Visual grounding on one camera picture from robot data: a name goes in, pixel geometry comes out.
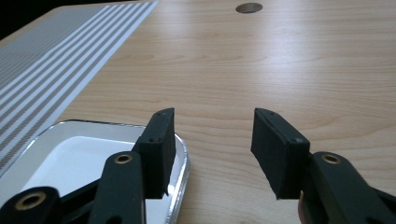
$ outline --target striped cloth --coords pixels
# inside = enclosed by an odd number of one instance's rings
[[[0,177],[156,5],[64,8],[0,48]]]

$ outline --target wooden table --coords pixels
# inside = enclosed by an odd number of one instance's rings
[[[396,3],[243,3],[161,1],[59,120],[147,124],[174,107],[191,157],[179,223],[299,222],[250,153],[255,107],[396,195]]]

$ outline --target aluminum foil tray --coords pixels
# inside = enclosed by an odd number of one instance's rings
[[[100,178],[106,159],[131,150],[144,126],[68,120],[48,128],[0,178],[0,205],[32,187],[50,186],[61,196]],[[146,200],[147,223],[176,223],[190,172],[186,145],[176,134],[177,154],[169,196]]]

